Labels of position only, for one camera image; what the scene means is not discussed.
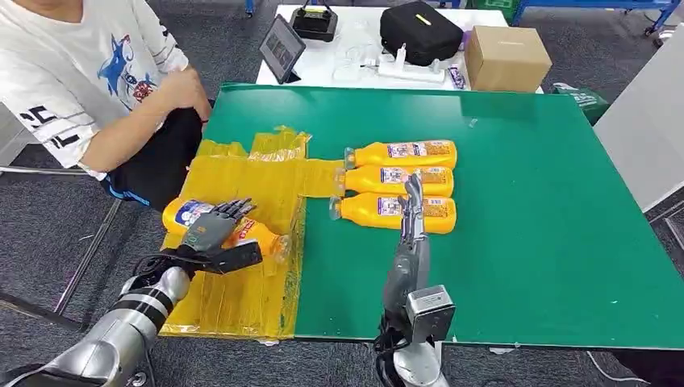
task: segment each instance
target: white panel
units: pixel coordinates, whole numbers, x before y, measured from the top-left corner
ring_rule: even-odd
[[[594,126],[643,211],[684,185],[682,90],[684,27],[680,25]]]
[[[31,141],[31,137],[14,115],[0,104],[0,165],[9,165]]]

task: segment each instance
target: green tabletop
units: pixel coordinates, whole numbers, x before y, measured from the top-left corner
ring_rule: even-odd
[[[573,99],[563,95],[225,85],[205,137],[246,148],[277,125],[309,156],[374,141],[452,139],[458,223],[431,235],[448,340],[684,348],[684,281]],[[371,339],[398,231],[307,201],[295,335]]]

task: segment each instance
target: plastic bottle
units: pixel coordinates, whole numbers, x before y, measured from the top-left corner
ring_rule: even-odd
[[[433,140],[413,143],[372,143],[361,149],[344,150],[344,167],[354,169],[362,165],[389,166],[456,166],[456,145],[453,141]]]
[[[366,165],[345,171],[340,169],[337,181],[340,191],[346,189],[358,193],[406,194],[404,181],[413,172],[420,173],[423,193],[427,196],[448,198],[453,193],[453,173],[445,167],[381,167]]]
[[[161,220],[171,234],[184,235],[188,227],[196,221],[200,215],[211,211],[213,204],[200,202],[198,200],[173,199],[164,209]],[[285,260],[290,253],[290,237],[288,235],[277,235],[269,228],[256,220],[243,218],[238,223],[235,231],[223,245],[225,248],[235,246],[246,239],[256,239],[261,248],[261,254],[265,258],[272,258],[277,262]]]
[[[425,231],[448,234],[456,226],[456,203],[451,198],[424,198]],[[352,198],[330,199],[330,216],[345,218],[366,227],[401,229],[402,207],[396,196],[359,193]]]

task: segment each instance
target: cardboard box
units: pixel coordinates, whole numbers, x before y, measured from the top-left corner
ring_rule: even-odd
[[[475,26],[465,67],[473,90],[534,92],[551,59],[534,28]]]

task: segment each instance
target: person's hand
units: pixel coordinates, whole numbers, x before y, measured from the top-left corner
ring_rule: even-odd
[[[193,107],[203,123],[209,119],[211,105],[195,69],[169,73],[161,82],[157,93],[161,94],[169,111]]]

